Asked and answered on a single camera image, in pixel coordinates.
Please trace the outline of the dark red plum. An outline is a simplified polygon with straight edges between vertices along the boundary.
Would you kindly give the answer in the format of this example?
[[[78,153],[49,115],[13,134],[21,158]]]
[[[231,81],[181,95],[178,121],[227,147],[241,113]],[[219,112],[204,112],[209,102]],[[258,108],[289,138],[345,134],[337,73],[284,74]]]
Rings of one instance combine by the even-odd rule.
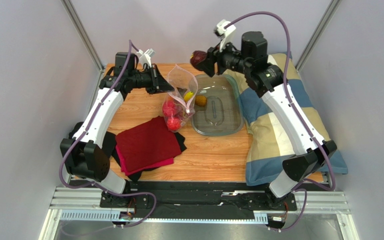
[[[190,64],[197,69],[199,64],[207,59],[207,56],[206,51],[195,50],[190,57]]]

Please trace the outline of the grey toy fish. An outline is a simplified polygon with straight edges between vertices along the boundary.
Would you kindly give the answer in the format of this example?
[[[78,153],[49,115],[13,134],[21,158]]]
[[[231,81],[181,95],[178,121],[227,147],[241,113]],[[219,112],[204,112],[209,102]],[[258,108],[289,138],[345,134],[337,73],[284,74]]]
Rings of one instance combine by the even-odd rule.
[[[179,96],[183,99],[185,97],[185,94],[188,92],[186,88],[177,87]]]

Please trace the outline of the red apple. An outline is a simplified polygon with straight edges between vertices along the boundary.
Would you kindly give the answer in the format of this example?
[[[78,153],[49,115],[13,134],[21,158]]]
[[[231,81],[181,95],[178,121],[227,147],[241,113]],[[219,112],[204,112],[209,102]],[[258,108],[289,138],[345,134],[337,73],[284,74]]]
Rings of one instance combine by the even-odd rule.
[[[173,100],[166,100],[162,105],[162,113],[165,117],[173,117],[178,113],[178,105]]]

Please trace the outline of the clear zip top bag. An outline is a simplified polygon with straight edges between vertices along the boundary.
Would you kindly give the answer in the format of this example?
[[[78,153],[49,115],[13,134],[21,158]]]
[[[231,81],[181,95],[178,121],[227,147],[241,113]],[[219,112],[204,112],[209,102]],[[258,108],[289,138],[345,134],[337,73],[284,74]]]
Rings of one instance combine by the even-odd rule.
[[[179,65],[167,75],[174,91],[166,95],[162,104],[162,115],[169,131],[178,132],[195,114],[195,100],[199,90],[195,75]]]

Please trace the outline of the brown yellow round fruit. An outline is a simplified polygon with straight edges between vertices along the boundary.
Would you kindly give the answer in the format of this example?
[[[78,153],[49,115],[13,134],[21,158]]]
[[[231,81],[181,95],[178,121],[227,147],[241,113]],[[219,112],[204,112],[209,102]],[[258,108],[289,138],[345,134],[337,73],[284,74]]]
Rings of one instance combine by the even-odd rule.
[[[203,95],[197,95],[195,97],[195,105],[199,107],[205,107],[207,105],[208,99]]]

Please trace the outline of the yellow banana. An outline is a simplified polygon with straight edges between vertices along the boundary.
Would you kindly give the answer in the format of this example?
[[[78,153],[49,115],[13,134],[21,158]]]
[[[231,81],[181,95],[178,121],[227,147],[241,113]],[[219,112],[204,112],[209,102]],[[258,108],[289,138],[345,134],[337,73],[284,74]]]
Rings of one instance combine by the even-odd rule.
[[[187,92],[187,93],[183,96],[183,100],[184,100],[186,103],[192,102],[194,96],[195,96],[195,93],[194,93],[193,91],[189,91],[189,92]]]

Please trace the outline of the red grape bunch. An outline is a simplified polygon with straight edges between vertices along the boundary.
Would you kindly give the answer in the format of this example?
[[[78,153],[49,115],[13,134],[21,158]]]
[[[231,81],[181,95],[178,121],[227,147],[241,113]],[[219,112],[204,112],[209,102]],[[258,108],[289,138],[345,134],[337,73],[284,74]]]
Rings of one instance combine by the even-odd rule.
[[[174,116],[183,122],[187,122],[194,115],[194,113],[195,110],[193,108],[189,109],[180,103],[175,104]]]

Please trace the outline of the red strawberry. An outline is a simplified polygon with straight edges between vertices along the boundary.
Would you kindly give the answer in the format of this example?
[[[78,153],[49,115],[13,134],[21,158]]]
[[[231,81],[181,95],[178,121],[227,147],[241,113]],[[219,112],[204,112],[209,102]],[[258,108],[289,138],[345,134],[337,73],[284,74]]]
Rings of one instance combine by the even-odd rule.
[[[166,125],[170,131],[176,132],[182,127],[182,120],[178,117],[172,116],[166,120]]]

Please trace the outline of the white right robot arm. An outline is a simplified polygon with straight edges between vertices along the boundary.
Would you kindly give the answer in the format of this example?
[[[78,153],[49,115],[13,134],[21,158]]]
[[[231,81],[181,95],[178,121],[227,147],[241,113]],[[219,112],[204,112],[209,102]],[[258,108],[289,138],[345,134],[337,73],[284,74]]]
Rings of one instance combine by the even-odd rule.
[[[332,169],[330,158],[337,150],[311,125],[295,100],[286,70],[269,62],[268,41],[260,31],[241,36],[241,46],[221,41],[206,51],[195,50],[191,65],[209,77],[226,70],[243,74],[247,85],[272,110],[288,136],[294,155],[282,162],[282,171],[269,184],[271,196],[283,198],[294,191],[307,176],[323,166]]]

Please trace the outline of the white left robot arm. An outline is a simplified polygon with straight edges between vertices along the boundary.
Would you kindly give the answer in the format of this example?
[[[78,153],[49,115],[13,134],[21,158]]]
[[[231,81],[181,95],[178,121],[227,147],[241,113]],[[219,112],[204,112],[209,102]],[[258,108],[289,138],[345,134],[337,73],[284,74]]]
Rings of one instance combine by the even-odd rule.
[[[150,95],[168,93],[174,88],[151,62],[155,51],[150,48],[136,53],[118,52],[115,65],[101,79],[97,98],[83,122],[75,125],[60,144],[67,173],[97,185],[106,193],[124,195],[128,184],[110,168],[116,148],[115,135],[109,125],[133,89],[145,89]]]

